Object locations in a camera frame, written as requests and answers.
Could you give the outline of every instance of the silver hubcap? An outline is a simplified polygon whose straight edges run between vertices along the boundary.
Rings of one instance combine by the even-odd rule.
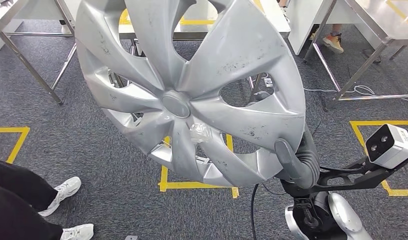
[[[190,61],[179,56],[172,35],[194,0],[83,0],[76,21],[78,58],[85,81],[114,125],[158,163],[194,181],[249,186],[282,170],[274,142],[297,148],[305,123],[304,91],[294,59],[279,33],[249,0],[210,0],[218,19]],[[128,10],[146,57],[120,44],[119,19]],[[109,69],[132,84],[116,88]],[[274,94],[247,107],[230,106],[220,90],[268,73]],[[132,113],[143,113],[136,120]],[[207,129],[195,141],[193,126]],[[222,133],[260,147],[231,152]],[[162,144],[170,136],[171,147]],[[197,145],[209,160],[197,160]]]

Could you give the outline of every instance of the black pants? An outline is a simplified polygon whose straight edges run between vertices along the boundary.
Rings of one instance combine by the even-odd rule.
[[[56,196],[40,176],[0,161],[0,240],[60,240],[63,228],[38,214]]]

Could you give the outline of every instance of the white table top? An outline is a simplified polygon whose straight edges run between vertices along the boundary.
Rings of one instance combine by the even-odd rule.
[[[291,31],[287,20],[275,0],[253,0],[259,9],[266,15],[267,19],[280,33]],[[206,33],[217,19],[216,9],[207,0],[197,0],[197,4],[191,6],[177,24],[175,33]],[[135,30],[130,22],[127,11],[123,12],[119,25],[120,34],[134,33]]]
[[[9,0],[0,3],[0,31],[28,3],[28,0]]]
[[[408,0],[345,0],[381,41],[408,42]]]

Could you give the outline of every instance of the floor marking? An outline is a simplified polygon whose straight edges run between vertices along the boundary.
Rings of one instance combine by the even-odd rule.
[[[260,0],[254,0],[255,5],[257,6],[258,9],[260,9],[263,13],[265,13],[265,10],[263,9],[262,3]],[[215,23],[216,20],[209,20],[209,19],[188,19],[185,20],[185,18],[182,16],[180,18],[180,24],[181,25],[212,25]],[[120,25],[130,25],[131,19],[129,17],[128,10],[125,9],[120,16],[119,20]]]
[[[359,126],[381,126],[384,124],[391,125],[408,125],[407,120],[385,120],[385,121],[349,121],[351,128],[357,136],[358,142],[363,146],[364,152],[368,154],[365,147],[365,140],[363,139],[362,132],[360,132]],[[408,197],[408,189],[391,189],[386,180],[381,182],[383,189],[386,190],[390,197]]]
[[[391,0],[385,0],[385,3],[408,24],[408,16],[402,12]]]
[[[167,136],[164,138],[165,143],[170,143],[170,138]],[[234,142],[232,139],[232,136],[229,134],[226,134],[226,145],[229,150],[232,152],[234,151]],[[197,182],[197,181],[171,181],[168,182],[168,175],[169,175],[169,169],[165,166],[161,166],[161,178],[160,182],[158,185],[160,186],[160,192],[166,192],[167,189],[219,189],[219,188],[226,188],[225,186],[216,186],[216,185],[210,185],[210,184],[205,184],[202,182]],[[239,189],[237,187],[231,187],[232,189],[232,197],[236,199],[239,195]]]
[[[260,9],[260,11],[262,11],[263,13],[265,13],[265,10],[263,9],[262,3],[260,2],[260,0],[254,0],[255,5],[257,6],[258,9]],[[185,20],[185,18],[182,16],[180,18],[180,25],[212,25],[215,23],[216,20],[209,20],[209,19],[205,19],[205,20],[199,20],[199,19],[188,19]]]
[[[0,133],[21,133],[20,136],[18,137],[17,142],[15,143],[11,153],[8,156],[8,159],[6,160],[7,163],[12,164],[14,162],[14,159],[16,158],[17,154],[20,151],[20,148],[22,148],[23,142],[25,141],[29,131],[30,127],[28,126],[23,126],[23,127],[0,127]]]

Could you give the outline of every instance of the foot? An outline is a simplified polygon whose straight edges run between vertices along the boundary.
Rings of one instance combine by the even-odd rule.
[[[62,34],[71,34],[72,32],[70,32],[70,28],[66,24],[66,25],[61,26],[61,33]]]
[[[344,52],[344,49],[341,47],[341,33],[335,36],[332,36],[332,33],[329,34],[323,39],[323,43],[336,54],[342,54]]]
[[[94,235],[93,224],[83,224],[72,228],[64,228],[60,240],[90,240]]]
[[[60,206],[61,201],[64,199],[73,196],[75,193],[79,191],[81,188],[81,179],[77,176],[74,176],[61,185],[56,186],[54,189],[58,191],[57,196],[55,197],[54,201],[48,206],[46,210],[38,212],[42,217],[48,217],[49,215],[53,214],[55,210]]]
[[[290,19],[288,18],[288,15],[287,15],[288,7],[281,6],[280,9],[282,10],[283,16],[285,17],[286,21],[290,23]]]
[[[316,31],[314,31],[311,35],[310,35],[310,37],[308,38],[308,40],[310,40],[310,41],[313,41],[313,39],[315,39],[315,37],[316,37],[316,32],[319,30],[319,28],[316,28]]]

